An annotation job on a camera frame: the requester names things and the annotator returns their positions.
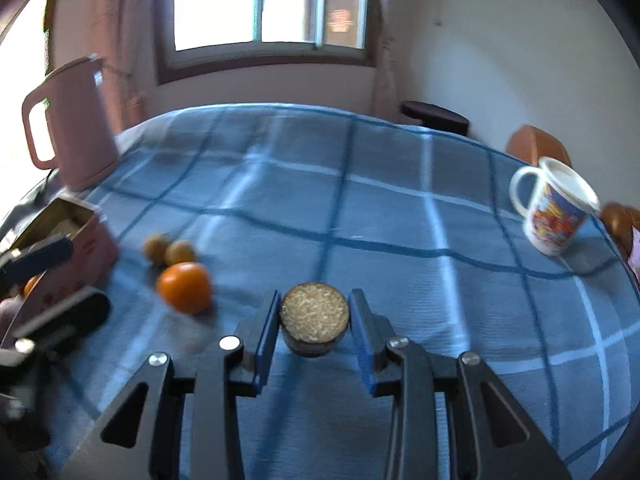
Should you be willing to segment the large orange tangerine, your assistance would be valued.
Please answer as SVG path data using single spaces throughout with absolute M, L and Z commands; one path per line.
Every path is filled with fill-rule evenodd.
M 42 278 L 41 274 L 35 275 L 32 278 L 30 278 L 26 284 L 23 287 L 22 290 L 22 296 L 24 298 L 26 298 L 29 293 L 34 289 L 34 287 L 37 285 L 37 283 L 39 282 L 40 278 Z

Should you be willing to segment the large purple passion fruit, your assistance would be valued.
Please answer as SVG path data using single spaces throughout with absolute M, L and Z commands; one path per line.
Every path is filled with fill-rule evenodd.
M 0 341 L 3 341 L 9 329 L 20 312 L 23 304 L 20 296 L 3 299 L 0 302 Z

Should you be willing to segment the pink metal tin box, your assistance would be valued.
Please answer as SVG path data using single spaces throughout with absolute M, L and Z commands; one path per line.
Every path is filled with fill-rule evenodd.
M 4 253 L 1 272 L 1 345 L 39 315 L 98 284 L 115 263 L 118 249 L 100 207 L 73 197 L 45 206 Z

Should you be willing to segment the small orange tangerine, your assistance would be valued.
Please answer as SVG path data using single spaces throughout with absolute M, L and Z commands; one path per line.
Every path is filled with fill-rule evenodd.
M 156 291 L 175 311 L 194 315 L 212 303 L 213 284 L 205 266 L 180 262 L 168 266 L 156 281 Z

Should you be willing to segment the brown longan fruit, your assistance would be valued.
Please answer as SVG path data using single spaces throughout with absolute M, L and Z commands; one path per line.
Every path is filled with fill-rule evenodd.
M 142 252 L 145 259 L 155 266 L 161 268 L 165 265 L 166 252 L 170 245 L 165 234 L 155 233 L 149 235 L 142 245 Z
M 188 240 L 177 240 L 169 244 L 165 250 L 164 260 L 166 266 L 174 266 L 178 263 L 195 262 L 195 249 Z

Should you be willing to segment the pink electric kettle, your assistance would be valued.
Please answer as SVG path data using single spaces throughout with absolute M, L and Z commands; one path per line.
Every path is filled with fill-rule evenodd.
M 103 58 L 90 54 L 51 72 L 22 104 L 29 156 L 40 170 L 56 169 L 71 191 L 90 188 L 111 174 L 119 160 L 115 133 L 103 97 Z M 53 157 L 37 154 L 29 114 L 48 103 L 46 121 Z

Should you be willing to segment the blue plaid tablecloth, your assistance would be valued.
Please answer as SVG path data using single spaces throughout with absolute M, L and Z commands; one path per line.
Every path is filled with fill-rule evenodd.
M 52 370 L 44 395 L 58 472 L 143 360 L 196 356 L 270 290 L 360 288 L 428 351 L 477 352 L 576 479 L 613 452 L 639 402 L 639 291 L 603 223 L 558 258 L 512 207 L 518 161 L 440 132 L 340 110 L 212 105 L 132 130 L 118 168 L 81 193 L 119 247 L 107 322 Z M 188 240 L 210 306 L 169 307 L 142 245 Z

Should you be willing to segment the pink floral cloth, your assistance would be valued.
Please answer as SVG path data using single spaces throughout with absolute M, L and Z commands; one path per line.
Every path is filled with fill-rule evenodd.
M 631 228 L 631 248 L 627 263 L 637 282 L 640 283 L 640 231 L 634 226 Z

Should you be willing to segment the white printed mug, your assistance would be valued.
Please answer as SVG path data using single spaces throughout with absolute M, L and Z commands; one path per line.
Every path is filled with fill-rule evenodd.
M 520 199 L 521 180 L 536 184 L 527 205 Z M 523 218 L 523 232 L 532 245 L 549 257 L 561 255 L 589 216 L 598 214 L 596 191 L 573 168 L 559 159 L 541 157 L 537 166 L 524 166 L 511 178 L 512 206 Z

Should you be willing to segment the brown leather chair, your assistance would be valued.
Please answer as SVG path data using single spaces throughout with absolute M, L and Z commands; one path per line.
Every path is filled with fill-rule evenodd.
M 570 155 L 559 139 L 531 125 L 522 125 L 510 136 L 506 154 L 533 166 L 538 165 L 541 157 L 551 157 L 566 166 L 573 166 Z
M 634 246 L 634 230 L 639 229 L 640 210 L 609 202 L 603 206 L 600 218 L 623 258 L 627 260 Z

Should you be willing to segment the pink curtain left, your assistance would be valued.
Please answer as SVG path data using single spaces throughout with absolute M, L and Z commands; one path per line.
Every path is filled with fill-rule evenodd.
M 102 58 L 102 94 L 116 133 L 134 124 L 134 63 L 152 0 L 91 0 L 90 51 Z

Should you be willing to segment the pink curtain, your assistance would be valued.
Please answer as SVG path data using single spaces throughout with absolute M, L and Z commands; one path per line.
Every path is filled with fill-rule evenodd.
M 397 0 L 370 0 L 372 61 L 374 65 L 371 115 L 398 122 L 400 101 L 396 70 L 396 26 Z
M 91 0 L 90 51 L 102 58 L 102 94 L 116 133 L 134 124 L 134 63 L 152 0 Z

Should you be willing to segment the pink curtain right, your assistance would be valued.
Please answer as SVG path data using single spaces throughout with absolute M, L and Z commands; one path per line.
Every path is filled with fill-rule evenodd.
M 374 65 L 371 115 L 398 122 L 400 101 L 396 70 L 396 26 L 397 0 L 370 0 L 372 61 Z

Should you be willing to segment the dark round stool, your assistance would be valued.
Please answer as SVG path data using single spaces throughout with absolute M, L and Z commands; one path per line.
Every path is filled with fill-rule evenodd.
M 441 106 L 420 101 L 402 101 L 400 111 L 406 117 L 420 122 L 425 128 L 460 136 L 469 134 L 470 122 L 462 115 Z

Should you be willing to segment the window with brown frame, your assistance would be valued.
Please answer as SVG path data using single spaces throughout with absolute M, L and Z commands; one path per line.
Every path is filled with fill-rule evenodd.
M 283 64 L 371 66 L 378 0 L 154 0 L 156 80 Z

